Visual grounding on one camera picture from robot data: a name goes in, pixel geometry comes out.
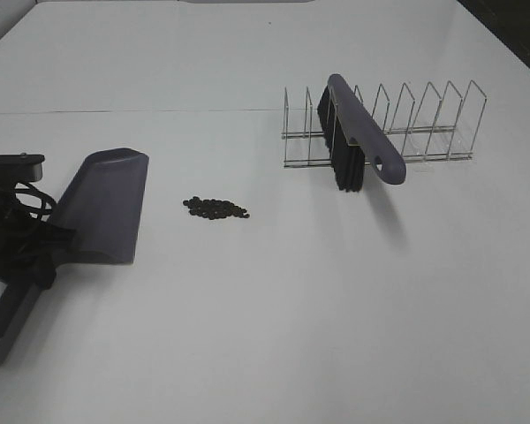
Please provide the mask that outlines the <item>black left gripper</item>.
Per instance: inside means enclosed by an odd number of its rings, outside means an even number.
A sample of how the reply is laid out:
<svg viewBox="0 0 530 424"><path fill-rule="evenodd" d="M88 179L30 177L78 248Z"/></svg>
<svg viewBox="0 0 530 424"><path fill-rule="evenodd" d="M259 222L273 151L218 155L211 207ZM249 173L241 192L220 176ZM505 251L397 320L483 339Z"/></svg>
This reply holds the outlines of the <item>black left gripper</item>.
<svg viewBox="0 0 530 424"><path fill-rule="evenodd" d="M50 223L57 206L30 182L0 180L0 279L29 280L49 290L57 277L54 255L67 251L73 231Z"/></svg>

